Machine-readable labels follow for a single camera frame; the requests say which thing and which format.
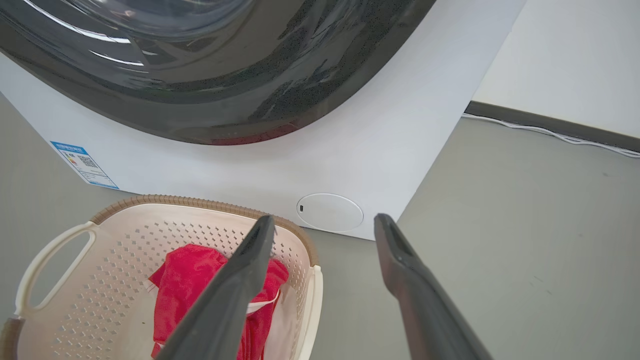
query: white washing machine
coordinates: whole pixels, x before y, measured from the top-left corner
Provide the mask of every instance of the white washing machine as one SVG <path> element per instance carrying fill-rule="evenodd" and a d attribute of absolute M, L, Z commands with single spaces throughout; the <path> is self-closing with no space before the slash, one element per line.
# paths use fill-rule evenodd
<path fill-rule="evenodd" d="M 6 0 L 0 91 L 88 183 L 373 240 L 524 3 Z"/>

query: baseboard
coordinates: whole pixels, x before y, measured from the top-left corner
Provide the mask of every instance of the baseboard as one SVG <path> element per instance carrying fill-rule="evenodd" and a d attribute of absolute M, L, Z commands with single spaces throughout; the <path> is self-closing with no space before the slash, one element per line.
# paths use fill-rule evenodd
<path fill-rule="evenodd" d="M 542 127 L 543 129 L 551 130 L 560 135 L 571 136 L 573 138 L 587 140 L 590 142 L 603 143 L 619 147 L 621 149 L 640 152 L 640 139 L 638 138 L 552 117 L 475 101 L 469 103 L 465 113 L 475 116 L 490 117 L 492 119 L 517 125 Z"/>

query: laundry basket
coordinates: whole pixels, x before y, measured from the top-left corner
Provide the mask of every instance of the laundry basket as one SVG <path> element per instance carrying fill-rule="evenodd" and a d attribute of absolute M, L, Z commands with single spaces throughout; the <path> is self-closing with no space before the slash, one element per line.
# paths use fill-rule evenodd
<path fill-rule="evenodd" d="M 16 319 L 2 334 L 3 359 L 150 359 L 155 300 L 143 285 L 168 252 L 194 243 L 229 257 L 265 215 L 206 200 L 145 195 L 114 204 L 65 231 L 29 265 L 16 298 Z M 307 360 L 316 338 L 323 277 L 305 232 L 275 218 L 271 257 L 296 290 L 296 332 L 290 359 Z M 56 251 L 82 233 L 90 239 L 42 303 L 29 306 L 38 273 Z"/>

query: dark glass door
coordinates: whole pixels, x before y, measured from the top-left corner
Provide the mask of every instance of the dark glass door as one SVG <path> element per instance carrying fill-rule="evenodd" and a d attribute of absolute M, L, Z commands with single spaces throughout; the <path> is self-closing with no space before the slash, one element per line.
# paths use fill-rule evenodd
<path fill-rule="evenodd" d="M 0 47 L 73 100 L 183 142 L 237 145 L 320 119 L 435 0 L 3 0 Z"/>

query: red towel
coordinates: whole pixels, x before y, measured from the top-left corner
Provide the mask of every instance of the red towel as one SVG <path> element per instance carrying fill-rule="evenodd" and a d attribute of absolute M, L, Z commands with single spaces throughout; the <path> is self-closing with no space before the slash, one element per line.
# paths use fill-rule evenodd
<path fill-rule="evenodd" d="M 151 353 L 152 357 L 157 355 L 161 349 L 160 345 L 164 346 L 189 308 L 227 261 L 216 249 L 193 244 L 166 255 L 164 264 L 149 277 L 149 281 L 158 287 L 154 313 L 156 345 Z M 287 282 L 288 278 L 289 272 L 281 262 L 269 260 L 264 286 L 252 303 L 274 300 L 280 285 Z M 237 360 L 261 358 L 275 304 L 273 301 L 247 315 Z"/>

